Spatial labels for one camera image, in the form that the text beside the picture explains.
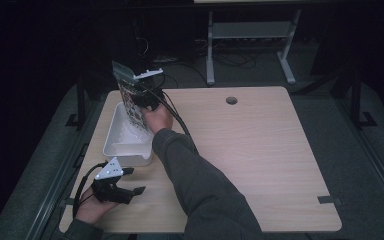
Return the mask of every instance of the person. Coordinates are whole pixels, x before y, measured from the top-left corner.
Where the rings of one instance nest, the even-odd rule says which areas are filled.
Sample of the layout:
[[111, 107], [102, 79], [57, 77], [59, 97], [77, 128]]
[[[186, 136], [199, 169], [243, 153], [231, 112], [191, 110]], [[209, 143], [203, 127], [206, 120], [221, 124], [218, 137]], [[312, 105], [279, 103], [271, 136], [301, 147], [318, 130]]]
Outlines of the person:
[[[184, 239], [262, 239], [260, 225], [245, 197], [219, 169], [194, 152], [189, 136], [171, 130], [173, 116], [168, 109], [160, 104], [156, 110], [142, 109], [142, 113], [155, 134], [152, 149], [188, 217]], [[91, 195], [89, 188], [82, 199]], [[100, 239], [103, 232], [93, 224], [116, 206], [89, 197], [62, 239]]]

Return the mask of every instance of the white desk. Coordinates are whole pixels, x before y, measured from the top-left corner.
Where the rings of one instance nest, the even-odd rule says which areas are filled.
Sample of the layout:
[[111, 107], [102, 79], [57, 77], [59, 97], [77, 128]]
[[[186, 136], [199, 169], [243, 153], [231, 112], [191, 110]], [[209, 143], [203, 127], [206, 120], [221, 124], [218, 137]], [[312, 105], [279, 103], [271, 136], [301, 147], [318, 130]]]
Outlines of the white desk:
[[[341, 220], [287, 91], [282, 87], [166, 90], [186, 123], [199, 153], [222, 170], [245, 195], [264, 232], [337, 231]], [[238, 103], [229, 105], [227, 97]], [[81, 178], [105, 157], [102, 149], [117, 103], [111, 92], [102, 110], [71, 197]], [[175, 123], [174, 130], [181, 132]], [[86, 186], [92, 182], [90, 177]], [[160, 160], [136, 167], [119, 187], [146, 186], [145, 192], [121, 205], [100, 222], [107, 232], [183, 232], [183, 213]], [[67, 206], [60, 223], [70, 222]]]

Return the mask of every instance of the gray carpet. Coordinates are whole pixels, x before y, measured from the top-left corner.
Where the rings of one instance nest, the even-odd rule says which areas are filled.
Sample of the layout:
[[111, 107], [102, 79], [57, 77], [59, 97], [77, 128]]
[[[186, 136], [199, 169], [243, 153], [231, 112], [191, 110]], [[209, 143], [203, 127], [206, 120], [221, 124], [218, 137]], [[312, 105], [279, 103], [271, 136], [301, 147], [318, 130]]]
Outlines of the gray carpet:
[[[294, 86], [286, 83], [276, 50], [278, 48], [270, 47], [261, 49], [258, 54], [220, 55], [217, 59], [223, 62], [215, 63], [214, 87], [275, 85], [294, 91], [317, 78], [309, 74], [317, 44], [296, 44], [291, 48], [288, 59], [297, 79]], [[244, 57], [250, 61], [243, 68], [226, 65], [241, 62]], [[204, 59], [163, 66], [169, 75], [163, 88], [206, 87], [199, 74], [205, 76]], [[348, 120], [346, 108], [345, 111], [343, 109], [349, 98], [333, 99], [329, 95], [332, 84], [327, 83], [310, 94], [292, 96], [291, 99], [327, 187], [331, 195], [342, 202], [337, 210], [343, 227], [336, 233], [269, 233], [266, 234], [267, 239], [384, 239], [384, 188]], [[53, 207], [48, 211], [44, 211], [46, 208], [41, 204], [49, 196], [47, 190], [55, 183], [60, 166], [67, 164], [62, 161], [69, 161], [71, 166], [82, 146], [90, 140], [103, 102], [88, 101], [88, 122], [81, 131], [76, 131], [74, 127], [65, 126], [69, 115], [75, 113], [77, 107], [75, 88], [67, 93], [0, 217], [0, 239], [54, 239], [60, 235], [57, 228], [61, 217], [59, 203], [51, 203]], [[365, 127], [359, 134], [367, 137], [384, 164], [384, 109], [376, 93], [365, 85], [362, 110], [370, 112], [378, 126]], [[53, 193], [56, 199], [69, 195], [73, 179], [75, 169], [70, 167]], [[106, 239], [118, 237], [105, 236]]]

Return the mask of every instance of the dark background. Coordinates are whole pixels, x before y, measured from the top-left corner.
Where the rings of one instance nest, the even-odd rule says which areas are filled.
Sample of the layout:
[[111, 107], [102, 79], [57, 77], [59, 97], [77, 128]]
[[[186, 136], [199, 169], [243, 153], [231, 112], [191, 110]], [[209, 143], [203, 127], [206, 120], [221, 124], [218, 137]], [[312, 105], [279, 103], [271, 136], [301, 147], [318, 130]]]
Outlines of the dark background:
[[[367, 2], [307, 8], [295, 41], [315, 38], [321, 43], [314, 73], [334, 71], [349, 59], [361, 63], [363, 82], [384, 103], [384, 1]], [[148, 14], [140, 27], [133, 27], [138, 24], [132, 22], [135, 12], [79, 10], [89, 3], [0, 1], [0, 212], [59, 102], [80, 75], [94, 98], [116, 87], [108, 71], [112, 59], [136, 72], [146, 68], [147, 59], [137, 55], [142, 47], [134, 37], [138, 29], [153, 40], [150, 51], [191, 58], [194, 38], [205, 38], [206, 21], [193, 17], [202, 12]]]

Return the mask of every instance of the plastic container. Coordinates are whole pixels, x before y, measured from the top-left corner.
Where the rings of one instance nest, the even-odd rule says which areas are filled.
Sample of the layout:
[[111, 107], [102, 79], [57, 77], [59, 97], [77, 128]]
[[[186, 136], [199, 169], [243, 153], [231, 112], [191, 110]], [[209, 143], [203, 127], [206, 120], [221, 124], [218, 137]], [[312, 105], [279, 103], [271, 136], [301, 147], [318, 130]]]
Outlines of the plastic container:
[[122, 167], [146, 166], [151, 163], [154, 135], [133, 124], [123, 102], [117, 104], [104, 145], [108, 159], [116, 157]]

